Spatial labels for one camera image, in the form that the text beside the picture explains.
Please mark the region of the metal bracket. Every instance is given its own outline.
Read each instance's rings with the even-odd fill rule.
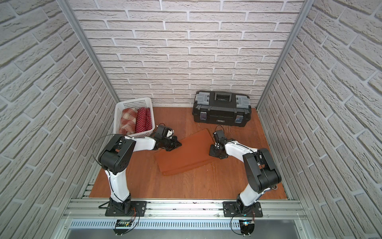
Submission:
[[[131,207],[134,207],[137,210],[137,216],[144,216],[146,211],[147,201],[131,201]],[[107,205],[107,209],[105,212],[105,216],[133,216],[134,210],[131,210],[129,214],[124,214],[120,210],[111,205],[110,203]]]
[[[237,208],[239,207],[237,202],[223,202],[224,217],[231,218],[237,214]],[[255,213],[255,218],[262,218],[263,213],[259,202],[256,202],[252,205],[252,211]],[[252,213],[240,215],[242,217],[253,217]]]

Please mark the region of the plaid cloth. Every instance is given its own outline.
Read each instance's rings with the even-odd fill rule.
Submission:
[[[151,113],[150,108],[146,109],[146,131],[152,129]]]
[[[120,134],[131,135],[134,134],[135,122],[137,119],[137,111],[134,109],[124,109],[121,117]]]
[[[135,132],[141,133],[146,131],[146,108],[138,109],[137,124],[135,125]]]

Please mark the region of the brick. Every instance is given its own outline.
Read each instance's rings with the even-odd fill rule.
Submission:
[[[140,74],[140,73],[126,73],[126,74],[108,74],[107,75],[109,79],[127,79],[127,78],[146,78],[146,74]]]
[[[22,71],[25,71],[59,44],[61,44],[61,39],[57,35],[54,35],[38,46],[25,52],[23,55],[18,57],[14,63]]]
[[[24,14],[21,17],[8,22],[7,24],[2,24],[0,26],[0,44],[4,44],[17,36],[23,34],[24,32],[40,25],[45,22],[47,17],[41,9],[37,9],[30,13]]]
[[[185,12],[129,11],[130,20],[145,21],[187,21]]]
[[[211,74],[211,68],[171,68],[171,73],[206,73]]]
[[[343,11],[344,7],[340,4],[329,0],[319,0],[314,2],[313,4],[316,8],[320,9],[321,11],[324,11],[325,13],[329,14],[333,18],[337,18],[340,16],[341,12]]]
[[[30,68],[26,74],[5,87],[0,94],[9,101],[15,100],[51,66],[53,66],[53,61],[48,57],[43,58],[39,63]]]
[[[336,59],[320,47],[310,36],[305,38],[304,45],[309,48],[309,50],[313,52],[314,56],[320,59],[328,68],[332,67],[334,63],[336,63]]]
[[[351,0],[339,0],[340,2],[352,7],[359,9],[361,11],[367,12],[369,14],[373,13],[373,11],[378,7],[380,1],[378,0],[361,0],[361,1],[351,1]]]
[[[217,47],[218,40],[167,40],[169,47]]]
[[[224,11],[280,11],[282,2],[224,1]]]
[[[60,37],[65,41],[68,37],[70,37],[74,31],[71,28],[70,24],[67,23],[63,27],[61,27],[57,33],[60,35]]]
[[[219,47],[267,47],[269,41],[220,40]]]
[[[73,34],[66,41],[64,41],[63,44],[54,49],[50,55],[52,56],[53,60],[57,62],[62,57],[64,57],[78,42],[79,41],[77,36]]]
[[[218,55],[217,61],[221,62],[261,62],[262,56],[254,55]]]
[[[257,69],[215,68],[214,73],[216,73],[216,74],[256,74],[257,73]]]
[[[49,103],[49,101],[57,94],[57,92],[66,83],[66,79],[60,78],[52,83],[52,85],[37,97],[35,101],[24,111],[31,118],[35,118],[38,113]]]
[[[31,34],[20,37],[9,44],[0,47],[3,57],[0,59],[0,66],[21,55],[37,44]]]
[[[188,54],[187,47],[141,47],[142,54]]]
[[[124,10],[76,10],[74,12],[79,20],[127,20]]]
[[[94,29],[107,29],[104,21],[89,21],[89,20],[81,20],[79,21],[84,30],[94,30]]]
[[[382,122],[356,97],[351,97],[345,106],[380,140],[382,140]]]
[[[381,168],[375,162],[373,157],[365,152],[363,146],[361,146],[356,139],[354,139],[345,125],[341,123],[341,120],[335,114],[329,118],[329,123],[342,138],[346,146],[355,155],[359,162],[364,166],[365,170],[369,172],[370,176],[376,181],[381,181]]]
[[[114,42],[112,39],[104,39],[104,38],[90,38],[90,44],[92,46],[114,46]]]
[[[269,49],[269,48],[242,48],[239,55],[280,55],[281,49]]]
[[[135,31],[137,38],[177,38],[187,39],[186,31]]]
[[[340,17],[340,22],[360,31],[378,43],[382,43],[382,22],[369,19],[368,16],[346,8]]]
[[[133,32],[129,30],[85,30],[86,36],[89,38],[110,38],[110,37],[123,37],[134,38]]]
[[[9,4],[13,7],[17,14],[22,14],[48,2],[49,0],[31,0],[28,2],[24,2],[22,0],[11,0],[9,1]]]
[[[50,3],[42,6],[42,9],[44,10],[45,14],[49,18],[51,18],[51,17],[53,17],[53,16],[55,16],[61,12],[61,8],[56,1],[50,2]]]
[[[275,26],[276,23],[222,22],[220,29],[222,31],[273,31],[275,29]]]
[[[97,57],[99,60],[119,60],[118,58],[118,55],[117,54],[97,54]]]
[[[232,54],[236,55],[236,48],[191,48],[190,53],[196,55],[211,55],[211,54]]]
[[[318,61],[313,60],[312,69],[320,76],[326,85],[338,95],[341,100],[345,100],[349,95],[349,91],[335,77],[329,74],[326,68]]]
[[[162,1],[163,10],[219,11],[219,1]]]
[[[188,62],[144,62],[145,67],[188,67]]]
[[[115,9],[118,6],[119,9],[128,10],[160,10],[158,0],[99,0],[98,5],[101,9]]]
[[[102,61],[104,67],[142,67],[142,62],[125,62],[125,61]]]
[[[82,46],[81,42],[77,43],[77,45],[75,45],[73,47],[73,49],[70,51],[74,57],[78,57],[82,52],[84,51],[84,47]]]
[[[43,39],[47,38],[51,34],[53,34],[55,31],[57,31],[60,27],[65,25],[67,23],[67,19],[63,13],[60,13],[56,15],[55,17],[49,19],[46,23],[42,24],[41,26],[37,27],[33,31],[33,35],[36,37],[38,41],[42,41]]]
[[[273,32],[245,32],[244,40],[286,40],[288,33],[273,33]]]
[[[319,43],[322,43],[326,38],[326,33],[308,19],[305,20],[302,28]]]
[[[249,13],[247,21],[295,22],[298,13]]]
[[[214,55],[170,55],[170,61],[214,61]]]
[[[191,31],[190,39],[241,39],[241,32]]]
[[[244,21],[245,13],[190,12],[190,21]]]
[[[380,67],[382,65],[382,56],[377,53],[382,52],[382,47],[380,45],[377,45],[361,35],[358,35],[350,47],[358,54],[366,58],[367,61],[374,66]]]
[[[191,67],[233,68],[234,62],[191,62]]]
[[[142,67],[129,67],[126,72],[131,73],[170,73],[168,68],[142,68]]]
[[[302,42],[295,41],[293,46],[297,52],[300,53],[300,55],[306,60],[307,63],[310,63],[313,60],[314,55],[302,44]]]
[[[292,30],[293,23],[279,23],[276,31],[286,31],[289,32]]]
[[[361,98],[377,115],[382,116],[381,95],[374,92],[368,86],[363,85],[360,80],[349,72],[343,65],[337,64],[333,73],[350,88],[350,90]]]
[[[81,67],[81,65],[88,59],[87,53],[84,51],[81,55],[74,60],[70,66],[64,71],[66,77],[71,78],[73,74]]]
[[[318,10],[315,7],[312,7],[308,13],[308,18],[310,20],[314,20],[317,17],[317,14],[318,14]]]
[[[30,123],[24,116],[20,116],[12,121],[12,123],[4,129],[0,137],[0,151],[3,151],[13,139],[24,130]]]
[[[303,2],[286,2],[284,6],[284,11],[286,12],[300,12],[300,8]]]
[[[136,47],[94,47],[95,52],[98,53],[128,53],[128,54],[139,54],[138,48]]]
[[[202,22],[166,22],[166,30],[217,31],[219,23]]]
[[[317,74],[310,68],[306,61],[303,60],[300,54],[297,54],[295,57],[295,63],[299,66],[304,75],[309,79],[313,86],[317,86],[321,79],[317,76]]]
[[[0,23],[15,17],[12,9],[6,4],[0,4]]]
[[[110,29],[163,30],[161,21],[108,21],[108,25]]]
[[[52,81],[57,79],[57,77],[66,69],[67,66],[69,66],[72,61],[73,57],[70,55],[63,57],[52,68],[50,68],[45,74],[43,74],[39,79],[35,81],[36,86],[38,86],[40,89],[45,89]]]

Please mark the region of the red polka dot cloth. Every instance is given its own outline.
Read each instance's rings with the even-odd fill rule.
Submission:
[[[146,109],[146,131],[152,129],[151,113],[150,108]]]
[[[144,131],[146,131],[146,108],[142,107],[138,109],[135,133],[141,133]]]

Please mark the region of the cable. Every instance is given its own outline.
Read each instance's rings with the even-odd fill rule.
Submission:
[[[141,216],[140,216],[140,214],[139,214],[139,211],[138,210],[136,210],[136,212],[138,213],[138,222],[135,224],[135,226],[133,227],[133,228],[131,228],[130,230],[128,230],[127,232],[124,232],[124,233],[122,233],[121,234],[121,236],[123,235],[123,234],[126,234],[126,233],[128,233],[128,232],[131,232],[138,224],[139,224],[139,219],[141,218]]]
[[[238,234],[238,235],[244,235],[243,233],[237,233],[235,232],[233,229],[232,229],[232,219],[236,216],[236,215],[239,215],[240,213],[236,213],[232,218],[231,218],[231,221],[230,221],[230,227],[231,227],[231,231],[235,234]]]

